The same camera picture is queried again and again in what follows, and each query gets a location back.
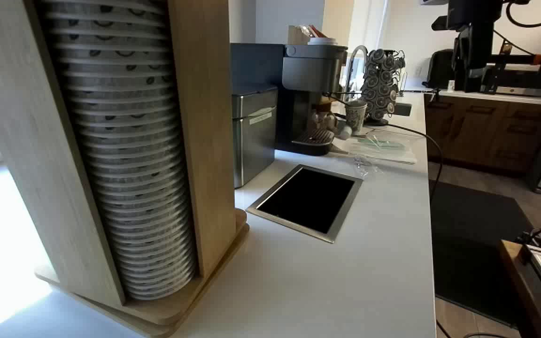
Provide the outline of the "coffee pod carousel rack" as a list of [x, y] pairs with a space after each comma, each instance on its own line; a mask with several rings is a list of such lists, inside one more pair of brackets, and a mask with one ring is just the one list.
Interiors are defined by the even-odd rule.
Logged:
[[366, 102], [366, 119], [373, 126], [383, 126], [385, 117], [394, 111], [403, 68], [405, 55], [402, 51], [373, 49], [366, 55], [360, 96]]

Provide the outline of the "stainless steel countertop bin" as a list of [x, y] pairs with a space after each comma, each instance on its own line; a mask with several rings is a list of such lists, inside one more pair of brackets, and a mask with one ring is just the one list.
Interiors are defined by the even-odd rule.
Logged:
[[231, 46], [231, 104], [236, 188], [248, 185], [274, 162], [281, 57], [281, 46]]

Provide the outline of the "clear plastic zip bag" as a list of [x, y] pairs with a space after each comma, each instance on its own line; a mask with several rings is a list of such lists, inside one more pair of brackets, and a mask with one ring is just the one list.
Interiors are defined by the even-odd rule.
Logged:
[[364, 160], [381, 160], [407, 166], [417, 164], [417, 157], [413, 155], [413, 149], [407, 141], [381, 138], [373, 132], [349, 140], [334, 140], [332, 147], [340, 153]]

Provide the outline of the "black floor mat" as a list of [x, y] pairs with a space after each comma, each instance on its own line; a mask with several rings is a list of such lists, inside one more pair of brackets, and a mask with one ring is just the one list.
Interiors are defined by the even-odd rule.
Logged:
[[514, 326], [518, 301], [499, 260], [499, 243], [529, 232], [514, 200], [439, 183], [432, 215], [437, 297]]

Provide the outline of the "stack of paper cups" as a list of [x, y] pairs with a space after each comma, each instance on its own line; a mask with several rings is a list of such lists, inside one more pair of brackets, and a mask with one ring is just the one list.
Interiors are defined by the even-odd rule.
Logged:
[[125, 295], [169, 297], [197, 262], [167, 8], [35, 6]]

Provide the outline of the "wooden cup dispenser stand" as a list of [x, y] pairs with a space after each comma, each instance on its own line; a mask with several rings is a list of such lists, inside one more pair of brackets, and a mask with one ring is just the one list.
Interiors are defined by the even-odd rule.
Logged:
[[195, 277], [157, 301], [125, 295], [35, 0], [0, 0], [0, 153], [45, 250], [37, 279], [146, 335], [174, 333], [248, 233], [233, 198], [227, 0], [167, 8]]

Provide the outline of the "dark wooden cabinet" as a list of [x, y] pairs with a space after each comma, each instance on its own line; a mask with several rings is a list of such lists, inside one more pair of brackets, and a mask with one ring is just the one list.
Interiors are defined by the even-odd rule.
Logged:
[[541, 100], [426, 95], [424, 121], [443, 160], [456, 166], [524, 175], [541, 147]]

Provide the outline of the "steel-framed counter trash chute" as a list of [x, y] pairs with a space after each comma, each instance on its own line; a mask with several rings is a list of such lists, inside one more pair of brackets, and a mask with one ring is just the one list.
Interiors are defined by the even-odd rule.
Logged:
[[248, 213], [323, 243], [334, 243], [362, 181], [296, 166], [257, 198]]

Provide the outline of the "Keurig coffee maker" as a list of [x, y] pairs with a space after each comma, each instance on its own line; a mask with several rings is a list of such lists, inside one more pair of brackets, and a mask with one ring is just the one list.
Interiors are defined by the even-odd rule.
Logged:
[[321, 98], [340, 95], [340, 70], [347, 49], [340, 46], [287, 46], [276, 113], [276, 147], [323, 157], [330, 138], [319, 130]]

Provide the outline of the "patterned paper cup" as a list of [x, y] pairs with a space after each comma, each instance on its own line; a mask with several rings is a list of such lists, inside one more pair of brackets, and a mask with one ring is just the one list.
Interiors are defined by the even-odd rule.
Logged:
[[366, 104], [364, 102], [347, 102], [345, 104], [345, 125], [358, 134], [366, 121]]

